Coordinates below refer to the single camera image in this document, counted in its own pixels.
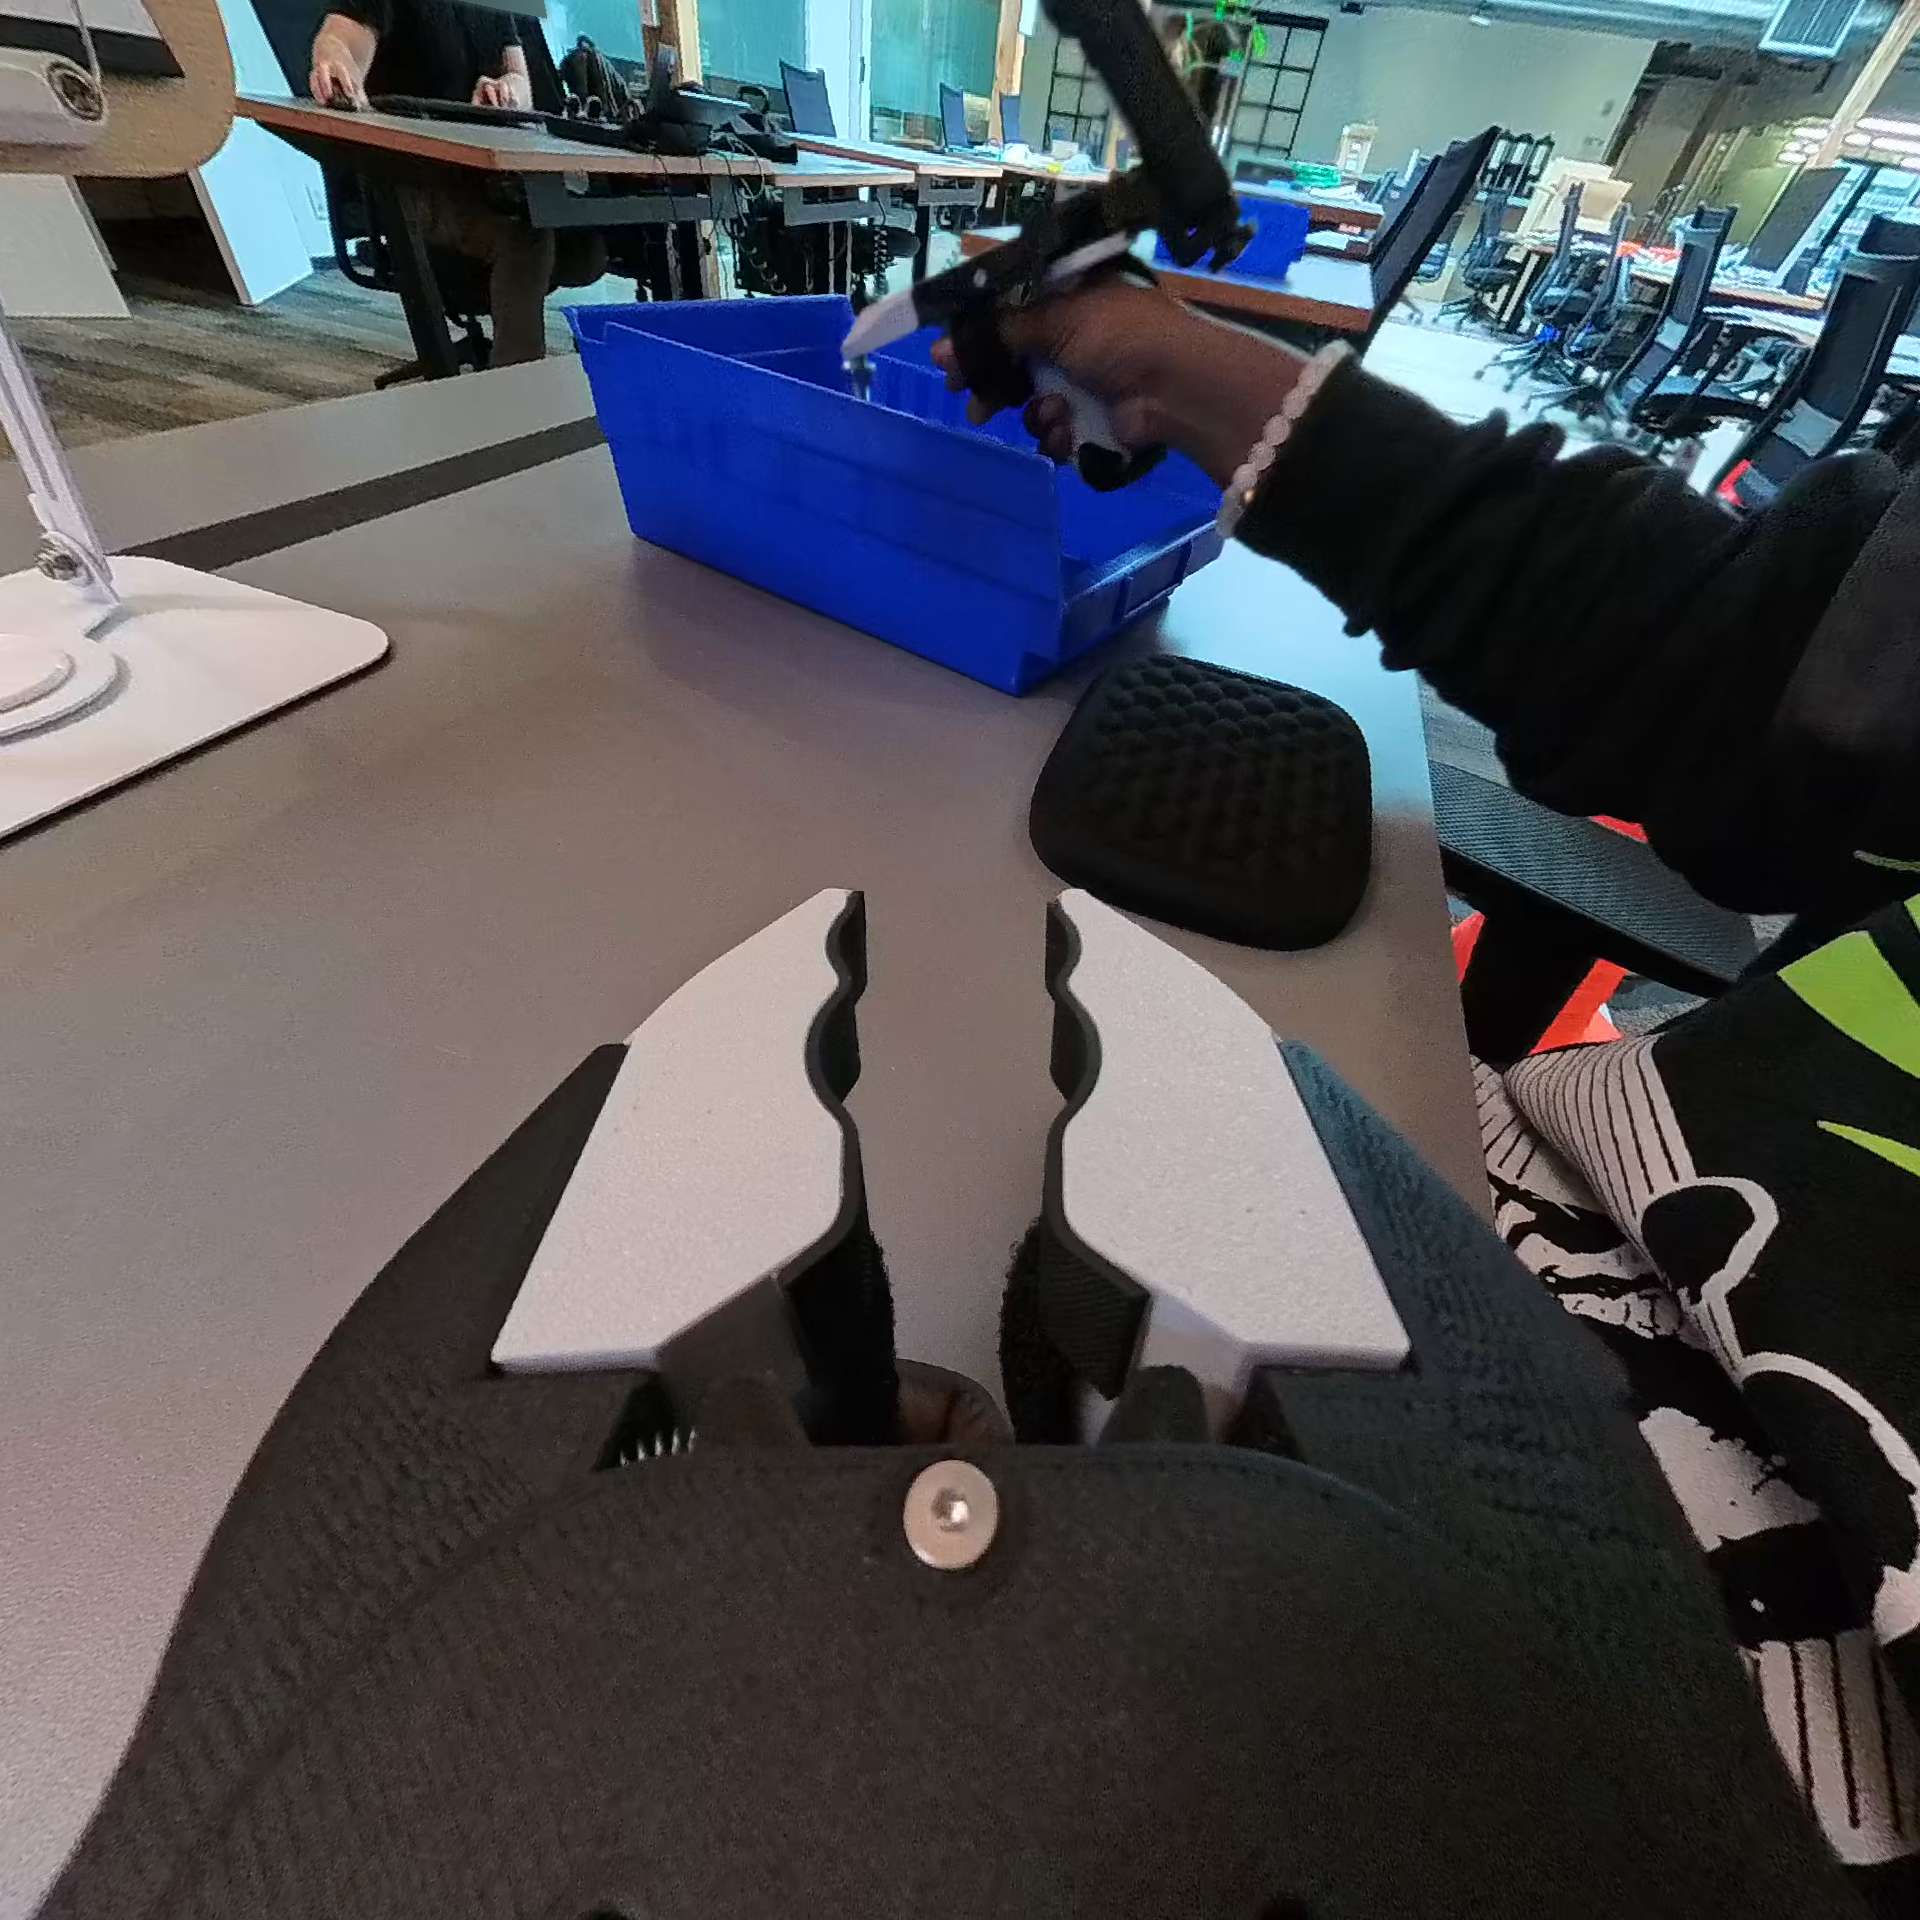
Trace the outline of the person's right hand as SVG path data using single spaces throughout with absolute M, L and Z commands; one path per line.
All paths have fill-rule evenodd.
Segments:
M 972 382 L 986 340 L 985 315 L 935 346 L 948 387 L 969 394 L 972 419 L 1021 406 L 1046 455 L 1073 459 L 1066 394 L 1030 394 L 1021 382 L 1028 363 L 1046 363 L 1106 410 L 1127 453 L 1180 453 L 1221 486 L 1311 368 L 1298 346 L 1221 323 L 1131 277 L 1100 277 L 1022 309 L 996 309 L 996 332 L 1012 372 L 986 372 L 985 387 Z

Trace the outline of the black honeycomb wrist rest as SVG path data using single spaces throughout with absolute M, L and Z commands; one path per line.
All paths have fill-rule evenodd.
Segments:
M 1087 683 L 1030 793 L 1033 854 L 1106 903 L 1256 951 L 1347 934 L 1375 867 L 1375 764 L 1329 697 L 1212 660 Z

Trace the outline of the blue plastic bin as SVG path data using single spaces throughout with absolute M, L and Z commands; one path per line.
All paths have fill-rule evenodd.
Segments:
M 1307 254 L 1311 216 L 1311 200 L 1247 191 L 1234 195 L 1234 220 L 1247 230 L 1247 244 L 1229 266 L 1212 266 L 1209 248 L 1204 248 L 1192 266 L 1179 266 L 1162 236 L 1155 236 L 1148 263 L 1162 277 L 1175 272 L 1223 283 L 1282 283 Z
M 572 305 L 637 539 L 1009 697 L 1223 551 L 1189 459 L 1095 492 L 1021 417 L 975 428 L 930 332 L 858 379 L 851 323 L 840 294 Z

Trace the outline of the person's right forearm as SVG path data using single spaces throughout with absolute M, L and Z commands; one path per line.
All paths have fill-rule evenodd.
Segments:
M 1320 372 L 1234 532 L 1494 730 L 1511 789 L 1639 826 L 1742 916 L 1918 892 L 1918 467 L 1821 459 L 1733 515 L 1626 447 Z

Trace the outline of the black white patterned pants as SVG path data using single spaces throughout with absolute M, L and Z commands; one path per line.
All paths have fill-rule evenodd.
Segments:
M 1474 1100 L 1496 1229 L 1618 1358 L 1806 1812 L 1876 1916 L 1918 1916 L 1918 1728 L 1834 1528 L 1609 1202 L 1485 1062 Z

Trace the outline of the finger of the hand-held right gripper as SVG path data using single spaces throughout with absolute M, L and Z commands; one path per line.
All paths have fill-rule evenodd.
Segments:
M 876 350 L 902 344 L 920 331 L 948 331 L 979 305 L 1028 305 L 1049 294 L 1066 294 L 1093 277 L 1134 272 L 1145 263 L 1127 234 L 1040 250 L 1021 230 L 972 234 L 972 250 L 938 277 L 907 283 L 902 294 L 869 301 L 840 344 L 840 363 L 862 364 Z

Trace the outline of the white poster stand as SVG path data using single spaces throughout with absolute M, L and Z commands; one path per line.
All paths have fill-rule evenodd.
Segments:
M 34 567 L 5 575 L 5 840 L 392 655 L 363 618 L 109 556 L 12 331 L 5 428 L 41 522 Z

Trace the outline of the black framed instruction sign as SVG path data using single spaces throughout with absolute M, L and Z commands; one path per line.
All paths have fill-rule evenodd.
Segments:
M 1368 254 L 1370 313 L 1358 332 L 1358 346 L 1368 346 L 1378 338 L 1381 323 L 1405 301 L 1433 248 L 1455 230 L 1496 141 L 1502 124 L 1485 124 L 1483 131 L 1433 154 L 1405 200 L 1381 222 Z

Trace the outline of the black backpack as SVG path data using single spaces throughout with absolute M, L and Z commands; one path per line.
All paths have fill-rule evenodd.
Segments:
M 578 35 L 555 61 L 563 116 L 601 124 L 631 124 L 644 116 L 627 72 L 609 61 L 590 35 Z

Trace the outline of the wood-topped office desk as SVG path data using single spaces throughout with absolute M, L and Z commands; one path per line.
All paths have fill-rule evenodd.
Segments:
M 482 179 L 508 195 L 508 210 L 531 230 L 640 234 L 661 250 L 669 297 L 718 297 L 713 236 L 752 210 L 778 205 L 790 227 L 880 227 L 886 195 L 911 185 L 911 168 L 858 159 L 796 154 L 644 154 L 590 148 L 531 124 L 407 118 L 371 107 L 320 107 L 295 95 L 240 93 L 238 116 L 317 159 L 338 179 L 360 179 L 377 254 L 377 279 L 394 291 L 412 338 L 412 363 L 388 379 L 444 379 L 476 368 L 474 346 L 448 331 L 448 305 L 420 230 L 423 195 Z
M 1315 332 L 1370 340 L 1400 305 L 1398 291 L 1378 291 L 1368 257 L 1347 257 L 1339 250 L 1311 248 L 1286 277 L 1234 277 L 1151 263 L 1148 236 L 1140 234 L 1131 257 L 1179 301 L 1247 326 L 1307 326 Z

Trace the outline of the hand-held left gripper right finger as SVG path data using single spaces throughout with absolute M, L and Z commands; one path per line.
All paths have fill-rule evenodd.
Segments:
M 1183 1375 L 1209 1440 L 1262 1375 L 1400 1375 L 1411 1332 L 1270 1021 L 1087 891 L 1046 910 L 1046 985 L 1058 1113 L 1000 1294 L 1016 1436 L 1093 1440 L 1139 1375 Z

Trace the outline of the row of black office chairs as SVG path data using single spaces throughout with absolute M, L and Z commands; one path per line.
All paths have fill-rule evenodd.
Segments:
M 1628 236 L 1626 181 L 1558 165 L 1530 208 L 1503 172 L 1445 234 L 1414 320 L 1485 332 L 1539 417 L 1667 455 L 1754 514 L 1837 453 L 1918 467 L 1918 124 L 1868 118 L 1834 165 L 1786 131 L 1786 181 L 1736 236 L 1736 205 L 1683 205 Z

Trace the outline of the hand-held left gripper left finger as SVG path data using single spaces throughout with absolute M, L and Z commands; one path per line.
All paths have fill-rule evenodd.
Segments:
M 492 1367 L 654 1375 L 681 1429 L 770 1375 L 817 1440 L 894 1440 L 894 1294 L 847 1105 L 866 985 L 866 892 L 826 886 L 627 1034 Z

